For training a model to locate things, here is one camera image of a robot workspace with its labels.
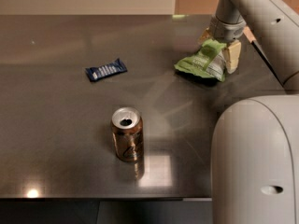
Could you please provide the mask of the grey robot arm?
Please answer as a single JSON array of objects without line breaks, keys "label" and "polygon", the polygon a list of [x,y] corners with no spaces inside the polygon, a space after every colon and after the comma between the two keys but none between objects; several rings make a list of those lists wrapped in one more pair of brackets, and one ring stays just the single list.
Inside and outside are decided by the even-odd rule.
[{"label": "grey robot arm", "polygon": [[211,145],[213,224],[299,224],[299,16],[282,0],[220,0],[220,41],[254,33],[282,95],[252,97],[218,119]]}]

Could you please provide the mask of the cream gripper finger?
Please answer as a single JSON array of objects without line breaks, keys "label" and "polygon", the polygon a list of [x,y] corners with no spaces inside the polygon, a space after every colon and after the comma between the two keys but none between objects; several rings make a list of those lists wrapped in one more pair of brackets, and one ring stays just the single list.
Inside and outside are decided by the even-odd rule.
[{"label": "cream gripper finger", "polygon": [[241,53],[241,42],[235,40],[229,43],[223,50],[222,54],[225,60],[226,70],[229,74],[232,74],[238,67],[239,57]]},{"label": "cream gripper finger", "polygon": [[210,33],[209,29],[206,28],[205,31],[198,38],[198,43],[203,44],[206,40],[208,40],[211,37],[212,37],[212,34]]}]

